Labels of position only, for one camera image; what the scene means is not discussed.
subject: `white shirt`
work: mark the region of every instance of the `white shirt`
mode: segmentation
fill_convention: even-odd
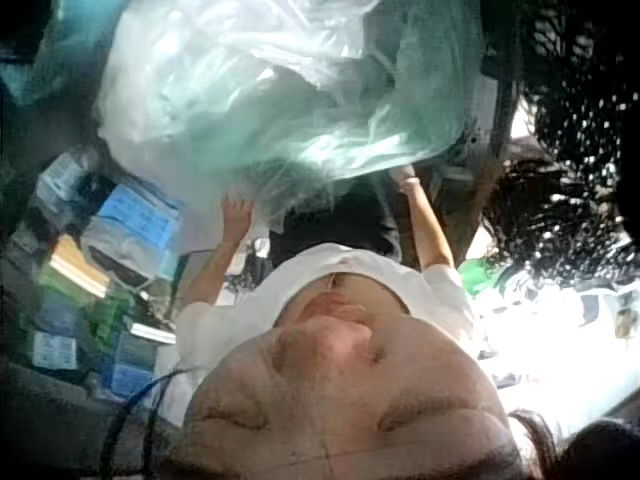
[[[165,417],[182,423],[198,384],[231,350],[261,335],[276,321],[289,300],[305,286],[332,273],[353,273],[387,287],[406,305],[412,317],[440,328],[470,354],[474,322],[458,273],[434,265],[418,273],[366,250],[323,244],[306,250],[278,267],[244,302],[232,307],[194,303],[176,320],[180,368],[194,369],[177,381],[165,399]]]

